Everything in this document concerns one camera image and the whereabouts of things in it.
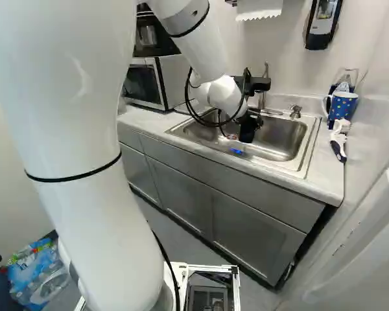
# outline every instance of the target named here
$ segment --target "water bottle pack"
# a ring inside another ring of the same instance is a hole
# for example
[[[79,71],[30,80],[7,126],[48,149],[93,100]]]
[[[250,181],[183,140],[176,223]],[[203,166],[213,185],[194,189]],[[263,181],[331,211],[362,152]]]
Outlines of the water bottle pack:
[[[34,242],[8,261],[10,295],[31,311],[41,310],[69,282],[56,243],[45,238]]]

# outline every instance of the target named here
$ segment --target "black soap dispenser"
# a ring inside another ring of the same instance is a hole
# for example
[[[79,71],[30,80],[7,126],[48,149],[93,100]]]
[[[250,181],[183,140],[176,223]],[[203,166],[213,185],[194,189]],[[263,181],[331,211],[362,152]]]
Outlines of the black soap dispenser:
[[[326,49],[333,39],[344,0],[313,0],[305,35],[305,48]]]

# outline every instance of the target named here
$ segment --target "microwave door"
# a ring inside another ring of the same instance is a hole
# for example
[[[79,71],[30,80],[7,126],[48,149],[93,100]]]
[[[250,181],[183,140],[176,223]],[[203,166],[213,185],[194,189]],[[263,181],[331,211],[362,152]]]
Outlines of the microwave door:
[[[131,65],[124,81],[124,97],[133,104],[164,110],[156,68],[153,65]]]

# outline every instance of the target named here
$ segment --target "paper towel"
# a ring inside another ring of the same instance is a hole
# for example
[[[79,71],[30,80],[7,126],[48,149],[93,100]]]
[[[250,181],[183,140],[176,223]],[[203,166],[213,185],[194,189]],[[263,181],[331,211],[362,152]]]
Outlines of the paper towel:
[[[237,21],[248,21],[281,15],[283,0],[238,0]]]

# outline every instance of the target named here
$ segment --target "mug handle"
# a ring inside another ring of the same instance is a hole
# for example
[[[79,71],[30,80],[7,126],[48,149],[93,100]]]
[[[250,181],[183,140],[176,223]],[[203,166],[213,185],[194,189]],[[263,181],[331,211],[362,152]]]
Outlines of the mug handle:
[[[326,96],[322,99],[322,102],[321,102],[321,104],[322,104],[322,110],[323,110],[324,115],[325,115],[326,117],[329,116],[329,112],[327,111],[327,101],[326,101],[327,98],[330,98],[330,100],[333,101],[333,96],[332,96],[332,95],[326,95]]]

